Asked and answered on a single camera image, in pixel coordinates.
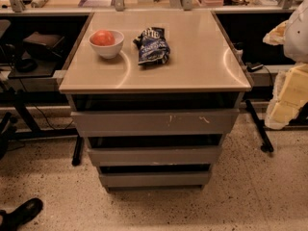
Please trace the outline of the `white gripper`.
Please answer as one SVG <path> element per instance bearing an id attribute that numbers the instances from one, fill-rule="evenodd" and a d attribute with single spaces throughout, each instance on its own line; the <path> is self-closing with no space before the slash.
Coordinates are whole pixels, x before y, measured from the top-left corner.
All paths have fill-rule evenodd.
<path id="1" fill-rule="evenodd" d="M 288 71 L 279 71 L 268 104 L 265 125 L 280 130 L 296 118 L 308 102 L 308 64 L 296 63 Z"/>

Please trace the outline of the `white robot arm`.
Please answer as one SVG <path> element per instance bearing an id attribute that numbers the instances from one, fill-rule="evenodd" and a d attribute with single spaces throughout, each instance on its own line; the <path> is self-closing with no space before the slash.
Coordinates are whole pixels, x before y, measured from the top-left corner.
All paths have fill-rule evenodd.
<path id="1" fill-rule="evenodd" d="M 266 126 L 280 130 L 308 103 L 308 0 L 267 33 L 263 42 L 282 45 L 284 55 L 295 62 L 288 71 L 276 76 L 273 98 L 266 111 Z"/>

